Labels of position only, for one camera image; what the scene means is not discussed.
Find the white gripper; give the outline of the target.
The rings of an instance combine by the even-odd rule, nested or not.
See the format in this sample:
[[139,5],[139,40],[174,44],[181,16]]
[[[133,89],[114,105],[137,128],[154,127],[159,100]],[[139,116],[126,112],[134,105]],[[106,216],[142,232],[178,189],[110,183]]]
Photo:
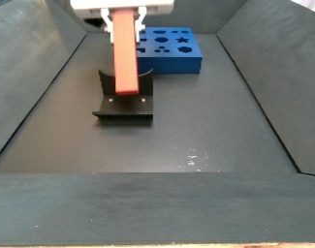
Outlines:
[[113,21],[110,12],[117,9],[137,10],[135,38],[139,41],[139,32],[145,29],[142,24],[145,16],[166,15],[173,11],[175,0],[70,0],[70,7],[80,18],[100,17],[105,22],[103,31],[113,39]]

